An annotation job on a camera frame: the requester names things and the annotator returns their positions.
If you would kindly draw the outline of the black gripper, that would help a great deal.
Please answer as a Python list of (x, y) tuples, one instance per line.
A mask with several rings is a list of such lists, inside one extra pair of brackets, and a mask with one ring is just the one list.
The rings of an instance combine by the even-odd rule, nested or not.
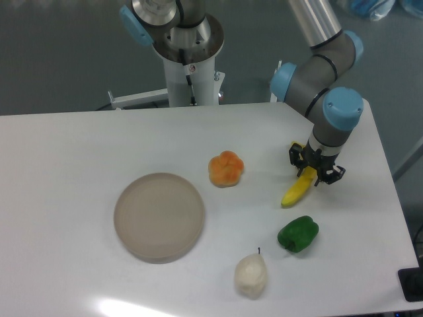
[(297, 169), (298, 178), (308, 166), (317, 171), (315, 187), (321, 182), (331, 185), (341, 180), (346, 172), (345, 168), (335, 163), (340, 154), (340, 147), (328, 147), (319, 142), (312, 143), (312, 145), (309, 143), (302, 145), (293, 141), (288, 153), (290, 164)]

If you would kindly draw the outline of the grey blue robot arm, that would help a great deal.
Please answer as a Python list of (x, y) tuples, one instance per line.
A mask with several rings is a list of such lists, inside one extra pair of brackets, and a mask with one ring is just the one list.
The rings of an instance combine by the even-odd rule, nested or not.
[[(359, 93), (335, 82), (359, 60), (363, 44), (341, 28), (328, 1), (289, 5), (312, 56), (302, 65), (282, 64), (270, 91), (313, 124), (306, 145), (290, 147), (291, 164), (300, 174), (314, 168), (318, 182), (332, 184), (345, 173), (335, 161), (364, 109)], [(131, 37), (163, 60), (171, 106), (217, 104), (214, 66), (224, 32), (203, 1), (131, 1), (119, 15)]]

